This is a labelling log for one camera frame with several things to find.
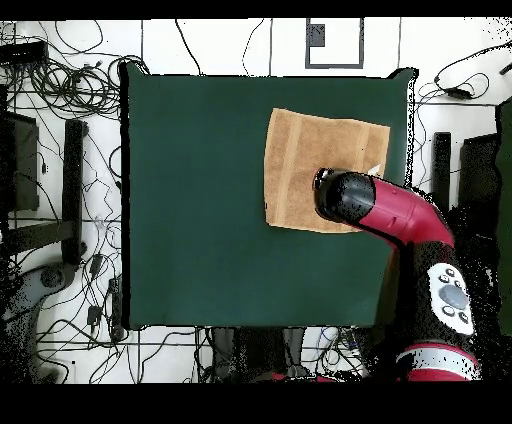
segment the black metal stand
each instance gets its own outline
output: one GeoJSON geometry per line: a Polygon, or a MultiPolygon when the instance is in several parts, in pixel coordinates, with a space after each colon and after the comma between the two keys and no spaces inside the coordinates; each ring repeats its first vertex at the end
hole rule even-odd
{"type": "MultiPolygon", "coordinates": [[[[82,155],[83,138],[87,135],[87,124],[77,119],[66,121],[64,142],[64,170],[62,188],[62,221],[51,224],[30,225],[15,229],[3,229],[4,255],[15,255],[26,250],[62,242],[64,263],[78,266],[82,256],[82,155]]],[[[7,198],[12,190],[10,182],[16,173],[15,158],[9,146],[0,147],[0,158],[4,159],[0,178],[0,198],[7,198]]],[[[0,212],[0,220],[8,218],[8,207],[0,212]]]]}

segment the tangled wires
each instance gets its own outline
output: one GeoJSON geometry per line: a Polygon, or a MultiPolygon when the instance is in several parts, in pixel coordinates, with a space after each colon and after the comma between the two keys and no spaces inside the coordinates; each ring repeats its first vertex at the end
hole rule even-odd
{"type": "Polygon", "coordinates": [[[322,348],[322,351],[315,360],[305,362],[316,362],[316,374],[319,373],[319,368],[321,366],[322,372],[330,374],[343,381],[361,381],[361,358],[357,353],[354,353],[357,350],[357,345],[352,331],[347,328],[333,328],[335,331],[332,334],[331,332],[330,334],[326,334],[328,328],[322,328],[317,342],[317,350],[320,350],[322,338],[327,340],[328,343],[324,348],[322,348]],[[340,367],[343,366],[349,368],[349,370],[340,369],[340,367]]]}
{"type": "Polygon", "coordinates": [[[48,58],[41,65],[31,67],[3,67],[3,79],[5,84],[15,91],[9,99],[14,100],[16,93],[23,92],[25,83],[30,82],[36,94],[44,101],[46,106],[30,109],[50,109],[59,118],[66,119],[61,113],[73,113],[76,118],[85,118],[91,115],[100,115],[108,119],[118,120],[119,113],[119,65],[122,62],[135,64],[141,72],[149,74],[149,69],[143,60],[136,55],[120,56],[110,53],[94,52],[94,55],[113,57],[107,70],[100,68],[102,61],[95,65],[85,64],[83,67],[75,67],[66,57],[78,54],[87,55],[90,50],[99,47],[103,43],[103,32],[97,21],[94,21],[99,29],[100,41],[94,46],[79,50],[66,42],[59,33],[57,22],[55,30],[60,41],[73,50],[70,53],[61,52],[48,40],[48,35],[41,22],[40,27],[46,34],[42,37],[25,37],[12,35],[10,39],[17,42],[30,42],[34,40],[44,41],[56,51],[64,60],[63,62],[48,58]]]}

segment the white floor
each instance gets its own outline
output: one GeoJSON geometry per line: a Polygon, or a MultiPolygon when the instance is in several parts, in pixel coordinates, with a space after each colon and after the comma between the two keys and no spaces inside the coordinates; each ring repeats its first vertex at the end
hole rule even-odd
{"type": "MultiPolygon", "coordinates": [[[[283,76],[283,75],[354,75],[370,77],[387,77],[397,67],[416,67],[419,88],[429,82],[445,65],[463,58],[485,47],[502,44],[512,38],[512,23],[504,18],[365,18],[365,62],[363,69],[305,69],[305,18],[251,18],[240,20],[183,20],[181,29],[200,65],[201,72],[207,75],[245,75],[251,76],[283,76]],[[251,42],[242,60],[247,40],[254,28],[251,42]]],[[[66,59],[74,66],[81,67],[86,63],[107,70],[113,59],[98,53],[117,55],[133,54],[142,56],[152,74],[197,74],[198,69],[189,56],[181,40],[173,20],[149,21],[99,21],[103,42],[91,50],[89,54],[66,55],[66,59]]],[[[100,41],[98,27],[93,21],[59,22],[58,30],[67,44],[77,50],[86,50],[100,41]]],[[[38,36],[48,39],[62,52],[71,52],[57,36],[53,21],[20,22],[16,33],[22,36],[38,36]]],[[[354,50],[353,44],[345,46],[347,51],[354,50]]],[[[57,61],[63,58],[50,48],[50,56],[57,61]]],[[[490,86],[487,93],[476,100],[451,101],[446,95],[437,97],[419,109],[425,133],[415,120],[415,135],[418,142],[426,142],[423,150],[423,165],[419,154],[415,155],[413,166],[413,184],[430,178],[430,142],[434,132],[449,131],[452,133],[451,170],[459,169],[459,149],[464,139],[496,131],[494,106],[512,95],[512,72],[501,76],[499,71],[512,62],[510,49],[493,50],[487,54],[463,61],[442,74],[440,84],[444,87],[460,84],[472,74],[485,73],[490,86]]],[[[476,77],[473,87],[478,94],[484,88],[484,80],[476,77]]],[[[421,94],[433,90],[433,86],[424,87],[421,94]]],[[[25,92],[16,98],[16,112],[37,119],[40,131],[40,152],[44,156],[48,171],[38,176],[39,181],[48,193],[58,216],[61,215],[62,161],[49,149],[58,151],[63,148],[64,122],[47,110],[34,110],[34,105],[41,107],[43,101],[31,92],[30,84],[24,86],[25,92]]],[[[109,233],[111,244],[120,246],[120,214],[121,199],[119,190],[114,185],[105,160],[120,145],[119,124],[115,120],[93,116],[85,119],[90,128],[90,136],[85,139],[86,151],[84,164],[84,183],[92,183],[89,191],[84,192],[83,238],[90,249],[103,240],[105,232],[109,233]]],[[[113,168],[120,172],[120,155],[113,157],[113,168]]],[[[458,173],[451,176],[451,203],[456,204],[456,187],[458,173]]],[[[428,192],[429,182],[422,184],[428,192]]],[[[50,203],[44,193],[39,193],[41,206],[37,212],[19,212],[16,225],[32,225],[41,220],[54,219],[50,203]]],[[[102,253],[110,254],[116,249],[105,244],[102,253]]],[[[58,258],[60,245],[47,246],[34,252],[23,262],[22,269],[29,270],[42,265],[50,258],[58,258]]],[[[121,258],[115,258],[106,272],[97,281],[96,294],[105,292],[109,278],[114,272],[119,274],[122,269],[121,258]]],[[[78,273],[72,286],[48,298],[45,307],[58,302],[72,299],[82,290],[81,272],[78,273]]],[[[42,311],[38,331],[45,332],[57,319],[71,320],[78,328],[86,325],[88,303],[81,308],[84,296],[79,294],[76,299],[55,308],[42,311]]],[[[64,324],[57,324],[60,329],[64,324]]],[[[151,327],[140,332],[140,345],[137,333],[131,333],[125,345],[119,347],[125,351],[119,363],[102,380],[103,383],[132,383],[128,364],[134,378],[137,374],[138,355],[141,360],[154,353],[161,345],[165,336],[172,332],[188,332],[193,328],[151,327]]],[[[312,360],[317,355],[317,343],[320,329],[309,328],[304,339],[303,360],[312,360]]],[[[94,334],[100,340],[108,341],[105,326],[100,334],[94,334]]],[[[57,334],[50,334],[39,343],[39,348],[51,349],[42,352],[43,356],[51,356],[52,360],[66,364],[70,375],[66,383],[87,383],[93,371],[107,357],[114,353],[105,348],[93,350],[76,350],[87,347],[87,338],[80,335],[70,326],[57,334]]],[[[191,377],[195,350],[193,335],[172,335],[166,340],[162,350],[148,361],[144,370],[144,382],[182,382],[191,377]]],[[[203,365],[211,362],[211,349],[201,349],[203,365]]],[[[103,373],[99,371],[92,379],[103,373]]]]}

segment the green table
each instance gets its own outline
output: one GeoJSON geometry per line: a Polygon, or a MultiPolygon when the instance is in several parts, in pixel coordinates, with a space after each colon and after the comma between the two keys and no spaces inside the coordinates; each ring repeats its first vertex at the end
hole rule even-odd
{"type": "Polygon", "coordinates": [[[403,184],[415,76],[146,76],[128,65],[130,326],[371,325],[389,246],[268,226],[267,125],[275,107],[387,125],[385,178],[403,184]]]}

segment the brown towel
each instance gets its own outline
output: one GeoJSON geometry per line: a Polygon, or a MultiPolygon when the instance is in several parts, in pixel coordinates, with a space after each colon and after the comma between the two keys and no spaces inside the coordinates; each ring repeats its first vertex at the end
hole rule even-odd
{"type": "Polygon", "coordinates": [[[273,109],[264,164],[267,223],[321,233],[356,231],[318,216],[313,178],[319,168],[382,176],[388,142],[389,127],[273,109]]]}

